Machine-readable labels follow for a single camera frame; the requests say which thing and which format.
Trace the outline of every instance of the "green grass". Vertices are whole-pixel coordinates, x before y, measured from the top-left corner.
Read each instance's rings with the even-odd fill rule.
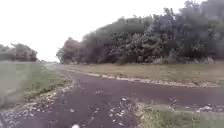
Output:
[[[0,108],[9,108],[67,84],[53,70],[36,62],[0,62]]]
[[[224,64],[176,64],[176,65],[64,65],[69,70],[123,77],[149,78],[167,82],[210,82],[224,85]]]
[[[223,128],[224,114],[177,111],[161,105],[139,104],[137,128]]]

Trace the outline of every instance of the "grass verge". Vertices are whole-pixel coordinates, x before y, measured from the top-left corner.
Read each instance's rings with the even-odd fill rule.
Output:
[[[223,128],[224,114],[172,110],[167,106],[139,104],[137,128]]]
[[[0,62],[0,109],[13,107],[68,81],[35,62]]]
[[[85,73],[114,75],[143,79],[179,82],[193,86],[223,86],[224,64],[175,64],[175,65],[61,65],[63,68]]]

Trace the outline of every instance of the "overcast sky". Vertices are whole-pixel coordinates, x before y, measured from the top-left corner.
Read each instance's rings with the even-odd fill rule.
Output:
[[[23,43],[38,58],[54,61],[68,37],[83,35],[118,18],[177,11],[185,0],[0,0],[0,44]]]

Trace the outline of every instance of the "tree line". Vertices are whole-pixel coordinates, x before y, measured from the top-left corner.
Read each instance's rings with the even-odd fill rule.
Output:
[[[0,61],[36,61],[37,52],[24,44],[11,44],[12,47],[0,44]]]
[[[224,58],[224,1],[186,1],[174,13],[120,18],[57,52],[61,63],[163,63]]]

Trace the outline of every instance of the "asphalt road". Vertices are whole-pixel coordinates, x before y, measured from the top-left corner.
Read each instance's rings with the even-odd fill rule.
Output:
[[[222,111],[224,106],[223,88],[149,85],[61,72],[75,81],[74,88],[59,94],[54,103],[37,104],[34,114],[14,118],[12,127],[71,128],[77,124],[81,128],[134,128],[136,101],[196,109],[209,105],[214,111]]]

